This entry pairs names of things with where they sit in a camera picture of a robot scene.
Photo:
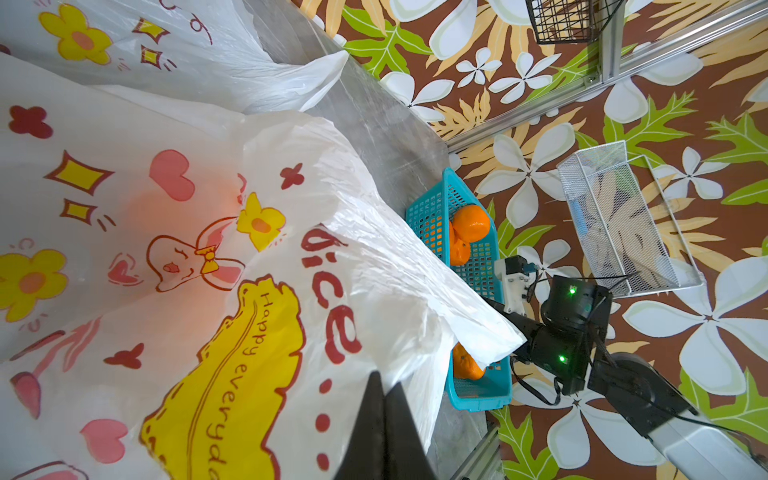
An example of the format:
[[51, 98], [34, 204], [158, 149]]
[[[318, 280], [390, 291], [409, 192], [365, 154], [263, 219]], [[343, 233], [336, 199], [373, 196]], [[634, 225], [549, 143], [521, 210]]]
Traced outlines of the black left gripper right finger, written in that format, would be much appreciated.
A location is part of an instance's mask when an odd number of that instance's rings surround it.
[[435, 480], [401, 383], [384, 399], [384, 478]]

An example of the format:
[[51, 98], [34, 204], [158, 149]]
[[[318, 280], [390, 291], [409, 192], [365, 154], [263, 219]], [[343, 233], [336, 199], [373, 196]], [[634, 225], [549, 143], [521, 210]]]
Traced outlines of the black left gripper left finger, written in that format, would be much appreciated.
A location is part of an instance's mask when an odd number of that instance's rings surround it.
[[336, 480], [385, 478], [385, 395], [379, 372], [370, 374]]

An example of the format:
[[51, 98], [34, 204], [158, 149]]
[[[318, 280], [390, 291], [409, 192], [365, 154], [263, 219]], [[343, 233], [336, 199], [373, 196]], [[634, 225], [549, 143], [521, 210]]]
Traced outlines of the white printed bag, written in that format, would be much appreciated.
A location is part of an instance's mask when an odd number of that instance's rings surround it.
[[275, 62], [242, 1], [4, 1], [1, 50], [80, 84], [245, 114], [314, 107], [349, 58]]
[[1, 59], [1, 475], [335, 479], [371, 373], [425, 453], [520, 331], [328, 121]]

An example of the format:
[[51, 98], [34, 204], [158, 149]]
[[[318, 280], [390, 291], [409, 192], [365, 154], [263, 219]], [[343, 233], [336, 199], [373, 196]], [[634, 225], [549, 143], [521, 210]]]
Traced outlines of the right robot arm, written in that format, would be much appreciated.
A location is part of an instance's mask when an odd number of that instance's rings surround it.
[[518, 374], [517, 386], [555, 406], [565, 395], [590, 390], [601, 395], [640, 437], [689, 479], [764, 479], [767, 459], [739, 431], [710, 422], [641, 357], [612, 354], [605, 344], [613, 299], [609, 288], [557, 276], [540, 321], [490, 306], [524, 336], [515, 359], [549, 372], [554, 396], [546, 398]]

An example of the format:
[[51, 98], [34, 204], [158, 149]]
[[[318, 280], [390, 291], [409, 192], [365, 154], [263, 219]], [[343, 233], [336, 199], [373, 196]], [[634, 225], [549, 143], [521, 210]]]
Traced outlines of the orange front right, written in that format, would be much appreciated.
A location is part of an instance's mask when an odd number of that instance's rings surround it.
[[461, 343], [457, 343], [452, 350], [452, 363], [455, 379], [476, 381], [485, 375], [485, 369], [479, 366]]

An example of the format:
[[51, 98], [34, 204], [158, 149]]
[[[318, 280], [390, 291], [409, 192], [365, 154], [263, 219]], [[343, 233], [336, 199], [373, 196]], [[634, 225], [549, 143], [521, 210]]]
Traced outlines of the orange small back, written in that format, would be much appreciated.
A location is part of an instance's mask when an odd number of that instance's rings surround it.
[[471, 258], [471, 244], [465, 240], [462, 233], [450, 223], [450, 265], [464, 266]]

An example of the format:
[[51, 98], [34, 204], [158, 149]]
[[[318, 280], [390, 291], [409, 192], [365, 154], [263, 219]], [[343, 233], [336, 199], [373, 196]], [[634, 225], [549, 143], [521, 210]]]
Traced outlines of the orange top of pile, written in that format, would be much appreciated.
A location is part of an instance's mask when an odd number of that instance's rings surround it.
[[489, 234], [491, 219], [482, 206], [469, 204], [455, 212], [451, 225], [459, 239], [466, 243], [475, 243]]

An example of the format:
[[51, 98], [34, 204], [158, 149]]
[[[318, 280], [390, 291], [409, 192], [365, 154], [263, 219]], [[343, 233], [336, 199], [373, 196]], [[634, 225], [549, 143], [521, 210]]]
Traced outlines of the teal plastic basket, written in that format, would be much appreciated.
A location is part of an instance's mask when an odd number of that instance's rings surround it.
[[[461, 208], [478, 203], [463, 180], [447, 168], [442, 179], [408, 207], [405, 220], [416, 236], [445, 264], [449, 264], [449, 222]], [[480, 296], [502, 302], [502, 283], [494, 275], [494, 262], [498, 259], [498, 238], [492, 229], [482, 240], [471, 245], [468, 263], [454, 267], [453, 271]], [[445, 391], [457, 410], [484, 412], [500, 409], [512, 401], [510, 359], [504, 358], [491, 364], [478, 380], [457, 379], [449, 373]]]

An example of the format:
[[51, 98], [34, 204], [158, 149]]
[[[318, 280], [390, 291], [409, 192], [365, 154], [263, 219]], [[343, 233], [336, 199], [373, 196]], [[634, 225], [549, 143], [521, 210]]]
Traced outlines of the aluminium frame post right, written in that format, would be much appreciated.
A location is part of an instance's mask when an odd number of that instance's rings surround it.
[[600, 6], [600, 79], [607, 84], [619, 75], [623, 44], [625, 0], [601, 1]]

